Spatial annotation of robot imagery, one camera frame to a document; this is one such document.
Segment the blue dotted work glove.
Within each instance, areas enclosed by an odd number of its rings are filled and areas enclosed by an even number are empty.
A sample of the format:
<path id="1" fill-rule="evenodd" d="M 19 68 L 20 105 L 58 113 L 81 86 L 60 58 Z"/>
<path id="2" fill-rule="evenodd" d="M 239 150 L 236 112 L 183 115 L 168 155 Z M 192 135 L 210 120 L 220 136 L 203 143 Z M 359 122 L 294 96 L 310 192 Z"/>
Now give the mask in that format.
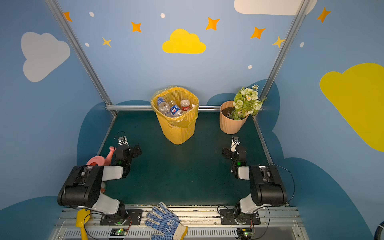
<path id="1" fill-rule="evenodd" d="M 158 231 L 151 235 L 151 240 L 183 240 L 188 233 L 188 227 L 163 202 L 154 206 L 147 218 L 145 225 Z"/>

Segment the yellow plastic bin liner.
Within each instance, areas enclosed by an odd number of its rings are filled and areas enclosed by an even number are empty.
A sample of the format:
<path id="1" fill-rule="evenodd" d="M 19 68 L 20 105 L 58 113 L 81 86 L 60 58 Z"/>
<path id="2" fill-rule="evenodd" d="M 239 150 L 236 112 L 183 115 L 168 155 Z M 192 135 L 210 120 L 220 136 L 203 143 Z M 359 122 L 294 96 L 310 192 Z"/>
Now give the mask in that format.
<path id="1" fill-rule="evenodd" d="M 178 105 L 180 108 L 180 101 L 182 99 L 188 99 L 191 102 L 191 109 L 187 112 L 183 111 L 183 114 L 177 118 L 172 118 L 170 113 L 168 115 L 163 115 L 158 110 L 158 97 L 164 97 L 171 107 L 173 105 Z M 170 86 L 166 89 L 158 90 L 154 93 L 151 99 L 151 107 L 156 113 L 160 123 L 165 123 L 171 128 L 187 128 L 198 118 L 199 99 L 185 88 Z"/>

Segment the right green circuit board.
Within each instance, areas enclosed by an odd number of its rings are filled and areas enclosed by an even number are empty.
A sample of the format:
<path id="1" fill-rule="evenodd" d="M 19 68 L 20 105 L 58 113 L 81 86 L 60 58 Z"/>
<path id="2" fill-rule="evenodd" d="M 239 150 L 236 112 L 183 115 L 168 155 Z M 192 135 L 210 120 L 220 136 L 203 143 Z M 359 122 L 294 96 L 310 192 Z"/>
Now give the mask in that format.
<path id="1" fill-rule="evenodd" d="M 254 237 L 254 233 L 249 228 L 237 228 L 236 234 L 237 240 L 251 240 Z"/>

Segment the left green circuit board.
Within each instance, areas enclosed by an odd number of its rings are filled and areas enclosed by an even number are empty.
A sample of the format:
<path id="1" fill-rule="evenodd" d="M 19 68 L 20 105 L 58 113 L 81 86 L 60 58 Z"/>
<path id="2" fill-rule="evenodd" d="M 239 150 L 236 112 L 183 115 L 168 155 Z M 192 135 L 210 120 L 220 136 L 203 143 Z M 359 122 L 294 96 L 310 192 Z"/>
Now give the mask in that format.
<path id="1" fill-rule="evenodd" d="M 111 237 L 125 237 L 127 236 L 129 230 L 128 229 L 112 229 L 110 232 Z"/>

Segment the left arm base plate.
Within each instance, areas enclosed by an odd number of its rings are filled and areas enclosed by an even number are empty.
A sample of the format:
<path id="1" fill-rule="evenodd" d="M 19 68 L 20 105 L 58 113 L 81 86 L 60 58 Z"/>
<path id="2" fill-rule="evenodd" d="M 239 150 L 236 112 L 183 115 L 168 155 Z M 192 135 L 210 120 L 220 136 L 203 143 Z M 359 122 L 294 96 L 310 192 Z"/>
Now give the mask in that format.
<path id="1" fill-rule="evenodd" d="M 138 226 L 141 223 L 143 210 L 128 209 L 126 218 L 120 219 L 117 215 L 104 215 L 101 217 L 100 226 Z"/>

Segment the aluminium frame post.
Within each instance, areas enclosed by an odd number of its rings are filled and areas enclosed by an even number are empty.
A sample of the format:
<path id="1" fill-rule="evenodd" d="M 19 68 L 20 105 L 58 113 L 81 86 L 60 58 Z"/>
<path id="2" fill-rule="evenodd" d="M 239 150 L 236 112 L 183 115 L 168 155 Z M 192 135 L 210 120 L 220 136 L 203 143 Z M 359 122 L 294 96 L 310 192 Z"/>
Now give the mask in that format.
<path id="1" fill-rule="evenodd" d="M 299 5 L 298 11 L 297 11 L 297 13 L 296 13 L 296 15 L 292 21 L 292 24 L 291 24 L 291 26 L 287 32 L 286 39 L 283 42 L 283 46 L 279 50 L 278 56 L 277 56 L 275 63 L 272 67 L 272 70 L 271 70 L 271 72 L 270 72 L 270 74 L 266 80 L 266 83 L 264 84 L 263 89 L 261 91 L 260 97 L 262 100 L 267 98 L 267 95 L 268 95 L 274 81 L 276 80 L 276 77 L 278 76 L 280 68 L 283 65 L 283 62 L 284 62 L 284 60 L 285 60 L 285 58 L 286 58 L 286 56 L 290 50 L 290 47 L 293 44 L 294 39 L 295 39 L 297 33 L 299 32 L 300 27 L 301 27 L 306 15 L 307 15 L 306 12 L 307 12 L 307 9 L 310 8 L 311 2 L 312 1 L 310 1 L 310 0 L 304 0 Z"/>
<path id="2" fill-rule="evenodd" d="M 74 31 L 70 25 L 70 22 L 66 19 L 65 14 L 62 11 L 62 8 L 61 8 L 59 2 L 53 1 L 53 0 L 46 0 L 45 2 L 48 5 L 53 16 L 55 17 L 56 21 L 58 22 L 59 26 L 61 27 L 62 31 L 64 32 L 65 36 L 67 37 L 68 41 L 70 42 L 71 46 L 73 47 L 76 55 L 78 56 L 84 69 L 86 70 L 91 81 L 93 82 L 94 86 L 96 87 L 99 95 L 101 96 L 104 103 L 106 104 L 106 107 L 113 105 L 113 103 L 112 103 L 110 97 L 108 96 L 107 91 L 104 88 L 99 76 L 97 75 L 97 73 L 96 73 L 95 69 L 93 68 L 90 60 L 88 59 L 85 51 L 83 50 L 77 36 L 75 35 L 75 33 L 74 33 Z"/>

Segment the yellow toy shovel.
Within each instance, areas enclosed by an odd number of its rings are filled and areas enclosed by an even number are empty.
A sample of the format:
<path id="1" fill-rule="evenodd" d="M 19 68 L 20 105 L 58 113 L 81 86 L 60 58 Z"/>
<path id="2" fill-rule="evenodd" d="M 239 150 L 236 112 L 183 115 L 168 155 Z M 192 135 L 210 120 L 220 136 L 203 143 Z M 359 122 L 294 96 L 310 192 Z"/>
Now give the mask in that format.
<path id="1" fill-rule="evenodd" d="M 76 220 L 76 227 L 80 228 L 81 230 L 81 239 L 82 240 L 88 240 L 88 234 L 85 229 L 85 223 L 89 220 L 91 215 L 90 210 L 81 209 L 77 212 L 77 220 Z"/>

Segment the Pepsi bottle blue label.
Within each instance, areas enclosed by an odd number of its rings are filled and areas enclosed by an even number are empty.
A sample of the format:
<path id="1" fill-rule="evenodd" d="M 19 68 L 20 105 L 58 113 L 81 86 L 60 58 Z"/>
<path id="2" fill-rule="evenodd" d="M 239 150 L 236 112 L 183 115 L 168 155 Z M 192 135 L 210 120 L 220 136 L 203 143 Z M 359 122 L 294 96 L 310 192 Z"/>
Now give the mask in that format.
<path id="1" fill-rule="evenodd" d="M 183 114 L 183 110 L 178 105 L 173 105 L 170 108 L 170 114 L 172 118 L 177 118 Z"/>

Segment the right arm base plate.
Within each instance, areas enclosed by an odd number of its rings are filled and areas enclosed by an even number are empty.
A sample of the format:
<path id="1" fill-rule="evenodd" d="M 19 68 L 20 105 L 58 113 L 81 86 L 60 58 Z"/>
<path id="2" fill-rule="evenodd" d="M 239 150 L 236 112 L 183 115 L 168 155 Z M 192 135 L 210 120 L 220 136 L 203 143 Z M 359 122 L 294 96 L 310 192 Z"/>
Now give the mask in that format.
<path id="1" fill-rule="evenodd" d="M 258 214 L 244 214 L 235 209 L 219 209 L 222 225 L 260 225 Z"/>

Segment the red label water bottle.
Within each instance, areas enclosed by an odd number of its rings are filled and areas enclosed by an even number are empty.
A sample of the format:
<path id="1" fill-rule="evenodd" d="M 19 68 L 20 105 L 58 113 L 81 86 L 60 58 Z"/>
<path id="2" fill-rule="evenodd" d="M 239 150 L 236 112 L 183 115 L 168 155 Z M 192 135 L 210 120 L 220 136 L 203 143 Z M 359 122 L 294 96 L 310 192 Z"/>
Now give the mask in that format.
<path id="1" fill-rule="evenodd" d="M 191 102 L 188 99 L 182 99 L 180 101 L 180 105 L 181 105 L 181 109 L 184 112 L 187 112 L 187 111 L 189 111 L 191 109 Z"/>

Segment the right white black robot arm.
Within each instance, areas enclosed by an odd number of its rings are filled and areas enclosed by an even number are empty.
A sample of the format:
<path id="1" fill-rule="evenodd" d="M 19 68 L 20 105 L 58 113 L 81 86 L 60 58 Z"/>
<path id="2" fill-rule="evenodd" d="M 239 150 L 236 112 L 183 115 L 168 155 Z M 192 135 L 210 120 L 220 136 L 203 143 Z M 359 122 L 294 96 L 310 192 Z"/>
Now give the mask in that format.
<path id="1" fill-rule="evenodd" d="M 239 200 L 232 214 L 220 211 L 228 225 L 250 224 L 259 209 L 288 203 L 288 194 L 277 166 L 247 165 L 246 149 L 236 144 L 223 148 L 222 155 L 231 160 L 231 173 L 235 178 L 248 181 L 250 186 L 250 193 Z"/>

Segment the yellow ribbed waste bin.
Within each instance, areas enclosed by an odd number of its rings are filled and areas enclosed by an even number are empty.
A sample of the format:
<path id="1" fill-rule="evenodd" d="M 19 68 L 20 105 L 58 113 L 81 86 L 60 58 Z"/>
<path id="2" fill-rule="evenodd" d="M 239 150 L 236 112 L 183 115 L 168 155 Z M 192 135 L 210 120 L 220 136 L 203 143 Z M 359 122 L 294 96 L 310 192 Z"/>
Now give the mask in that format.
<path id="1" fill-rule="evenodd" d="M 194 134 L 196 121 L 187 128 L 171 128 L 165 123 L 159 123 L 164 136 L 173 144 L 181 145 L 182 143 L 186 142 L 189 138 L 191 138 Z"/>

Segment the green white artificial flowers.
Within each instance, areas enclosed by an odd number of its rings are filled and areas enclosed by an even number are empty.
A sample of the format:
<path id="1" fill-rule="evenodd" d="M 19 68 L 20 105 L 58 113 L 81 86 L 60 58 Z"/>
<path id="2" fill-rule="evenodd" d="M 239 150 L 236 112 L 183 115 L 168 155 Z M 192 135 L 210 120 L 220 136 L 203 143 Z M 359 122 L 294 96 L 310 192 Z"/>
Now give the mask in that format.
<path id="1" fill-rule="evenodd" d="M 260 98 L 258 90 L 259 86 L 256 84 L 249 88 L 241 88 L 234 98 L 233 109 L 228 118 L 240 121 L 261 111 L 267 98 Z"/>

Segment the blue label bottle front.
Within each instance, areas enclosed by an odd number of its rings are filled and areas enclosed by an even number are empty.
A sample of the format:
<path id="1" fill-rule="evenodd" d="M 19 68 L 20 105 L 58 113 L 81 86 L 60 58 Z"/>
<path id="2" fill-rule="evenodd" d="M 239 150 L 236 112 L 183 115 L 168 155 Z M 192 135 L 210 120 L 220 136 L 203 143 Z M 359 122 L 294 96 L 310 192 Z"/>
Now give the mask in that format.
<path id="1" fill-rule="evenodd" d="M 157 105 L 158 105 L 158 110 L 163 115 L 168 115 L 170 113 L 171 106 L 164 97 L 157 98 Z"/>

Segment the front aluminium rail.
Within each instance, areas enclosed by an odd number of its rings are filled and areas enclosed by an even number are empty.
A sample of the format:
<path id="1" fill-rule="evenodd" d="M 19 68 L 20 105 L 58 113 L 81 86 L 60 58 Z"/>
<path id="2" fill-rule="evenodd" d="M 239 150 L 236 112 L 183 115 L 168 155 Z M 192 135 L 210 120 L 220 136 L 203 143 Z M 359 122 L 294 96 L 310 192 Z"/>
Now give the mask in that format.
<path id="1" fill-rule="evenodd" d="M 128 209 L 143 210 L 141 223 L 138 226 L 100 226 L 101 216 L 93 214 L 86 222 L 89 239 L 99 240 L 148 240 L 155 233 L 145 226 L 144 221 L 151 211 L 151 205 L 126 205 Z M 258 210 L 260 225 L 222 225 L 217 206 L 170 206 L 188 227 L 187 240 L 236 240 L 237 228 L 249 228 L 260 240 L 307 240 L 309 235 L 305 229 L 297 208 L 274 207 Z M 112 229 L 128 229 L 125 237 L 111 237 Z"/>

